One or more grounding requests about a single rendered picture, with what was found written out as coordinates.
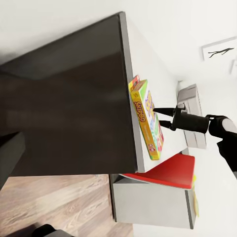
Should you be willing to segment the board game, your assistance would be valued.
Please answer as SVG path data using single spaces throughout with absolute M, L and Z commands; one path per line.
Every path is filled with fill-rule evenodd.
M 160 160 L 164 137 L 148 80 L 137 75 L 128 85 L 151 160 Z

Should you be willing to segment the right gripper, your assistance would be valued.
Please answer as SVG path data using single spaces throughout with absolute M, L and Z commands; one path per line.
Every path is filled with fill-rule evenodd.
M 160 126 L 176 131 L 176 129 L 195 131 L 198 115 L 181 112 L 181 108 L 154 108 L 156 113 L 173 117 L 173 122 L 159 120 Z

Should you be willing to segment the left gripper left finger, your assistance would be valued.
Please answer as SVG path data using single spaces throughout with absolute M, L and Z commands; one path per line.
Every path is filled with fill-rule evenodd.
M 0 137 L 0 190 L 3 188 L 26 145 L 21 131 Z

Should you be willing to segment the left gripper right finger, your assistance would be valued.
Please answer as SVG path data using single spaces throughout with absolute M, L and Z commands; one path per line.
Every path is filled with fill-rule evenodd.
M 237 133 L 226 131 L 221 148 L 237 171 Z

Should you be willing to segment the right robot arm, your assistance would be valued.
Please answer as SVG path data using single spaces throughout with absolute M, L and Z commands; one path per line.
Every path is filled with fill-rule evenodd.
M 170 117 L 173 117 L 173 122 L 159 120 L 160 126 L 176 131 L 176 129 L 195 131 L 205 134 L 207 130 L 209 134 L 215 137 L 223 139 L 226 131 L 237 133 L 237 127 L 231 119 L 227 116 L 206 115 L 206 117 L 188 114 L 186 103 L 180 103 L 176 108 L 154 108 L 156 113 L 161 113 Z M 230 169 L 234 173 L 237 179 L 237 171 L 233 167 L 232 163 L 226 157 L 221 145 L 222 141 L 217 143 L 219 147 L 219 153 L 225 158 Z

